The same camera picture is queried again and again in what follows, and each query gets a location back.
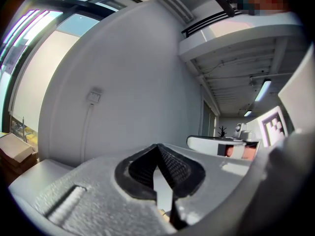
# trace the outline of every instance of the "ceiling light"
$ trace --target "ceiling light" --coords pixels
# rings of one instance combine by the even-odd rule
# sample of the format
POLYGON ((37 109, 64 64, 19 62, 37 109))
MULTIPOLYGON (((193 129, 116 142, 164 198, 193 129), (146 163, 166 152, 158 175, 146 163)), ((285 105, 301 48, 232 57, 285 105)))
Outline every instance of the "ceiling light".
POLYGON ((264 84, 262 85, 261 90, 260 90, 258 96, 256 97, 255 101, 260 101, 263 98, 263 96, 267 92, 270 84, 271 84, 271 80, 265 80, 264 81, 264 84))
POLYGON ((251 113, 252 113, 251 111, 247 111, 246 114, 244 114, 244 117, 249 116, 251 113))

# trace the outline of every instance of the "ceiling beam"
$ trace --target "ceiling beam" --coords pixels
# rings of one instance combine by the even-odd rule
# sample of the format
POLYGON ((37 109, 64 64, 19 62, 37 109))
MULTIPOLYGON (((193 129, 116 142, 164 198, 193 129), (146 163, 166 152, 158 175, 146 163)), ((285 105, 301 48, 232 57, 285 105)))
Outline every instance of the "ceiling beam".
POLYGON ((234 100, 237 100, 237 97, 231 97, 231 98, 221 98, 221 99, 218 99, 217 102, 223 102, 223 101, 234 101, 234 100))
POLYGON ((264 60, 264 59, 272 59, 273 57, 274 57, 273 54, 266 54, 266 55, 246 57, 246 58, 243 58, 243 59, 234 59, 232 61, 222 62, 222 63, 220 63, 217 66, 213 66, 213 67, 202 69, 202 71, 203 72, 207 72, 207 71, 212 70, 214 68, 222 67, 222 66, 225 66, 225 65, 235 65, 235 64, 239 64, 239 63, 243 63, 243 62, 247 62, 247 61, 252 62, 252 61, 258 61, 258 60, 264 60))
POLYGON ((186 62, 186 66, 188 68, 188 70, 193 74, 193 76, 197 79, 197 81, 204 87, 205 91, 207 92, 213 106, 214 109, 212 109, 212 111, 215 113, 216 116, 220 116, 220 110, 218 107, 218 104, 216 102, 216 99, 209 87, 209 85, 207 84, 206 80, 202 77, 200 77, 199 75, 201 74, 201 71, 198 67, 198 65, 196 64, 195 61, 193 60, 189 60, 186 62))
POLYGON ((211 56, 206 57, 205 59, 199 58, 198 65, 205 66, 209 63, 222 61, 224 59, 233 58, 233 57, 237 58, 237 56, 239 56, 239 55, 245 55, 245 54, 250 55, 252 53, 257 53, 257 52, 271 51, 271 50, 274 50, 274 48, 275 48, 275 45, 265 45, 265 46, 258 46, 258 47, 248 48, 248 49, 237 50, 237 51, 233 51, 233 52, 229 52, 229 53, 224 53, 221 55, 213 54, 212 57, 211 56))
POLYGON ((293 75, 293 73, 278 73, 278 74, 268 74, 268 75, 252 76, 251 79, 261 79, 261 78, 271 78, 271 77, 291 76, 291 75, 293 75))
POLYGON ((269 74, 278 73, 281 67, 282 61, 284 59, 287 43, 288 43, 288 37, 280 37, 276 39, 275 55, 272 60, 269 74))
POLYGON ((211 77, 211 78, 207 78, 207 81, 215 81, 215 80, 230 80, 230 79, 242 79, 242 78, 248 78, 248 76, 251 76, 249 74, 246 75, 238 75, 238 76, 231 76, 231 77, 211 77))

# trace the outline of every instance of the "gray textured surface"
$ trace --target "gray textured surface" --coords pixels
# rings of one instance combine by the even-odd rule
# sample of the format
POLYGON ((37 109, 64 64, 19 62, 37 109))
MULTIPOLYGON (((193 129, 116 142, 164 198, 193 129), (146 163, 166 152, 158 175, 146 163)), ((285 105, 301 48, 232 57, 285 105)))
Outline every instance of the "gray textured surface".
POLYGON ((71 170, 70 166, 46 159, 20 175, 11 183, 9 190, 32 204, 42 190, 71 170))
POLYGON ((159 214, 155 202, 133 199, 116 184, 115 167, 128 155, 130 152, 102 156, 82 164, 49 186, 36 199, 35 209, 45 215, 72 186, 78 185, 87 192, 62 225, 69 232, 106 236, 176 232, 159 214))
POLYGON ((251 161, 233 159, 222 156, 205 155, 192 150, 167 145, 174 151, 200 163, 206 171, 206 177, 191 197, 176 201, 176 207, 182 220, 192 225, 217 208, 240 183, 243 176, 238 173, 238 168, 249 168, 251 161), (235 173, 223 170, 229 164, 235 173))
MULTIPOLYGON (((243 178, 238 173, 227 172, 224 165, 245 167, 250 161, 220 156, 209 156, 192 150, 166 145, 174 151, 199 162, 206 170, 206 177, 191 197, 176 202, 181 218, 194 224, 219 206, 243 178)), ((133 153, 102 156, 88 161, 51 184, 34 203, 41 214, 47 212, 74 185, 87 192, 61 225, 76 235, 160 235, 176 230, 160 216, 153 201, 131 198, 114 178, 116 166, 133 153)))

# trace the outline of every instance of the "white wall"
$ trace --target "white wall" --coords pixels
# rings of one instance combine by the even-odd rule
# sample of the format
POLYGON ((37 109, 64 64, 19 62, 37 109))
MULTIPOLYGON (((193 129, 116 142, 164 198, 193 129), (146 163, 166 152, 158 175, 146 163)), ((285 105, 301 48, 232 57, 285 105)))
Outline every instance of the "white wall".
POLYGON ((54 31, 30 60, 19 84, 13 116, 38 131, 42 101, 48 84, 68 50, 79 39, 77 36, 54 31))
POLYGON ((235 132, 235 127, 237 124, 247 123, 247 122, 254 120, 255 118, 256 117, 240 117, 240 118, 220 117, 218 127, 222 128, 222 126, 224 126, 224 128, 226 128, 225 132, 227 133, 225 136, 231 137, 231 136, 233 136, 233 134, 235 132))
POLYGON ((102 91, 88 126, 85 160, 152 143, 186 146, 197 135, 200 87, 178 58, 182 26, 154 0, 95 25, 71 48, 45 94, 41 158, 78 165, 87 95, 102 91))

